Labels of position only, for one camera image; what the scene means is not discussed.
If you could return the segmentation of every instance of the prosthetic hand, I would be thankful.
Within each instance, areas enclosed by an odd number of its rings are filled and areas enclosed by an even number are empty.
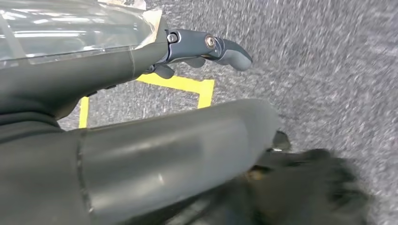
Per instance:
[[[168,63],[245,70],[252,60],[236,43],[132,8],[0,7],[0,224],[123,223],[223,184],[272,145],[277,113],[260,100],[63,131],[57,120],[81,97],[145,73],[171,77]]]

